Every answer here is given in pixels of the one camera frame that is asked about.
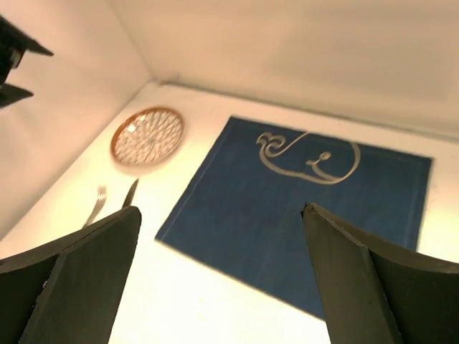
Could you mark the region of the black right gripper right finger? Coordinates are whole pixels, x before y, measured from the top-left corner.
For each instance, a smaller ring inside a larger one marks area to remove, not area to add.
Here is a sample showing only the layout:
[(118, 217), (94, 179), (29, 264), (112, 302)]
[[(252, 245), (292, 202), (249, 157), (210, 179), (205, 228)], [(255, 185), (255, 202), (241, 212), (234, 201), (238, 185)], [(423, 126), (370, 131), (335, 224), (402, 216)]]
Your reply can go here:
[(458, 264), (370, 234), (316, 204), (301, 216), (332, 343), (458, 342)]

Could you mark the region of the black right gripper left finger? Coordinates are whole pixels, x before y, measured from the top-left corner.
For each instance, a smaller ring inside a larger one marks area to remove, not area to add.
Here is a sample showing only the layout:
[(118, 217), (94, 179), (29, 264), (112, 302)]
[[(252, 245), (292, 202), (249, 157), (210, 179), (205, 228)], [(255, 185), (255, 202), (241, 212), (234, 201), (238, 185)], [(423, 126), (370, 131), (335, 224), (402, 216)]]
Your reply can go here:
[(107, 343), (141, 221), (128, 206), (2, 259), (1, 342)]

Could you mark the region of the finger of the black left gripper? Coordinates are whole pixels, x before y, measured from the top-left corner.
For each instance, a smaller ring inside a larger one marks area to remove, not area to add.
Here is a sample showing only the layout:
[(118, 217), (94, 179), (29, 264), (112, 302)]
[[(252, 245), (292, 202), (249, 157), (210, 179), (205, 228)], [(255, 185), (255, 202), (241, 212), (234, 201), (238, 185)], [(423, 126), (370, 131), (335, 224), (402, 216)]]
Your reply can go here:
[(38, 41), (1, 16), (1, 51), (12, 52), (13, 50), (22, 54), (30, 51), (46, 56), (54, 55), (48, 48), (43, 47)]
[(33, 95), (34, 94), (32, 92), (23, 88), (9, 84), (2, 84), (0, 92), (0, 107), (6, 108), (16, 102), (19, 102), (20, 100), (32, 97)]

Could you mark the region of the floral plate with orange rim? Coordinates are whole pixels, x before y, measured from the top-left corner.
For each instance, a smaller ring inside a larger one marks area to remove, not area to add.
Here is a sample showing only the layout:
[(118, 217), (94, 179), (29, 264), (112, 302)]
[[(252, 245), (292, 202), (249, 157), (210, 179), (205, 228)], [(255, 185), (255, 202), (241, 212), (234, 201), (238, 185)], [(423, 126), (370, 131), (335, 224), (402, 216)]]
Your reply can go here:
[(150, 167), (168, 158), (185, 133), (183, 115), (171, 107), (148, 107), (125, 119), (110, 140), (110, 155), (120, 166)]

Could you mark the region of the dark blue cloth napkin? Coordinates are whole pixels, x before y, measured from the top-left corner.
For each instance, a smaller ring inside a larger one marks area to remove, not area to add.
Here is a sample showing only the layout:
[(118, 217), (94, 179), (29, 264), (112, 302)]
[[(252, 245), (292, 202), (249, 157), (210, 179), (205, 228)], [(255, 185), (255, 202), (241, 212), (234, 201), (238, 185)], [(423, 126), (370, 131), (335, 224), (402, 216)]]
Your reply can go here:
[(432, 161), (231, 117), (156, 239), (323, 317), (301, 211), (416, 249)]

